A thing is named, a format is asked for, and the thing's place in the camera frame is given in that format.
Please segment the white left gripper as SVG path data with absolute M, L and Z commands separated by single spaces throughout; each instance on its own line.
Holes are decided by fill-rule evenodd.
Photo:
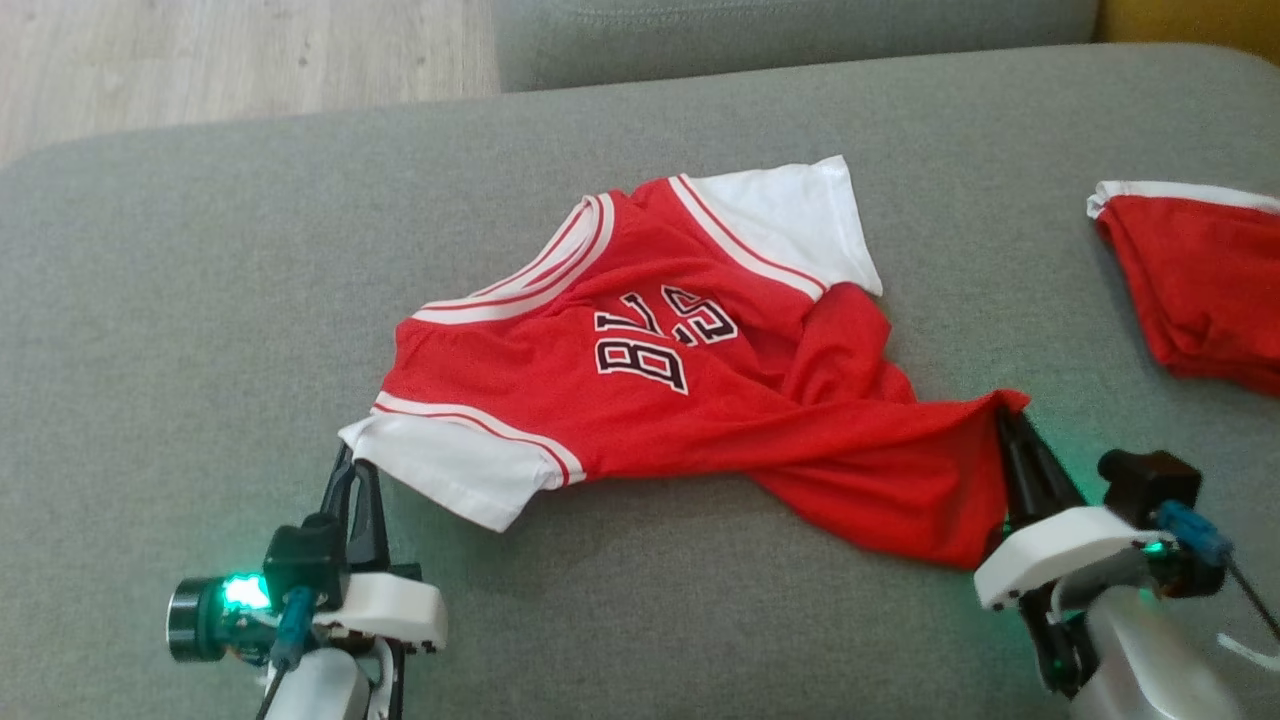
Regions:
M 444 650 L 448 616 L 440 591 L 383 573 L 390 569 L 390 546 L 379 471 L 370 462 L 355 464 L 347 445 L 335 456 L 321 512 L 349 520 L 353 478 L 358 492 L 347 556 L 358 574 L 349 579 L 339 609 L 311 615 L 303 650 L 334 646 L 361 655 L 378 639 L 408 650 Z M 179 664 L 216 662 L 229 653 L 246 664 L 266 664 L 283 619 L 284 605 L 270 600 L 260 574 L 188 578 L 168 605 L 166 647 Z

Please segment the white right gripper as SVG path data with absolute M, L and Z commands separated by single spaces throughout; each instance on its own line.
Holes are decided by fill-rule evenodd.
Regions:
M 1074 697 L 1101 665 L 1091 606 L 1114 587 L 1152 585 L 1148 550 L 1165 550 L 1167 537 L 1080 507 L 1084 497 L 1024 413 L 1000 409 L 996 425 L 1012 533 L 977 569 L 977 598 L 986 610 L 1018 612 L 1044 688 Z

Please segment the red shorts with white trim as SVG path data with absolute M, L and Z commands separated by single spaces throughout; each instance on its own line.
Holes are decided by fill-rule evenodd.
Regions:
M 1103 181 L 1085 211 L 1160 366 L 1280 397 L 1280 197 Z

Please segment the red white basketball jersey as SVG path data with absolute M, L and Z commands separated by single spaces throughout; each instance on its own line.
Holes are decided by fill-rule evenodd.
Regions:
M 925 401 L 846 160 L 581 197 L 522 269 L 396 328 L 360 461 L 508 529 L 541 492 L 740 473 L 858 547 L 972 570 L 1009 509 L 1015 389 Z

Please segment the large grey sofa seat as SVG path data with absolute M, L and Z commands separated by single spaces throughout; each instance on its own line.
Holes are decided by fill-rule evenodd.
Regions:
M 1156 366 L 1100 181 L 1280 195 L 1280 69 L 1219 47 L 895 58 L 64 143 L 0 170 L 0 720 L 253 720 L 172 591 L 320 505 L 401 319 L 518 270 L 586 193 L 846 158 L 927 398 L 995 387 L 1089 492 L 1204 474 L 1280 611 L 1280 398 Z M 733 477 L 603 482 L 490 533 L 385 482 L 449 643 L 407 720 L 1064 720 L 1011 612 Z

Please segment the yellow sofa backrest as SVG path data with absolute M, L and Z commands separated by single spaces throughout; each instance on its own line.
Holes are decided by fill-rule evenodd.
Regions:
M 1207 44 L 1280 67 L 1280 0 L 1100 0 L 1093 40 Z

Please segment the small grey sofa cushion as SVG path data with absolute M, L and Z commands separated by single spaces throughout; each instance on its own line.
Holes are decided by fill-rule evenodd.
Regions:
M 506 92 L 1085 44 L 1100 0 L 492 0 Z

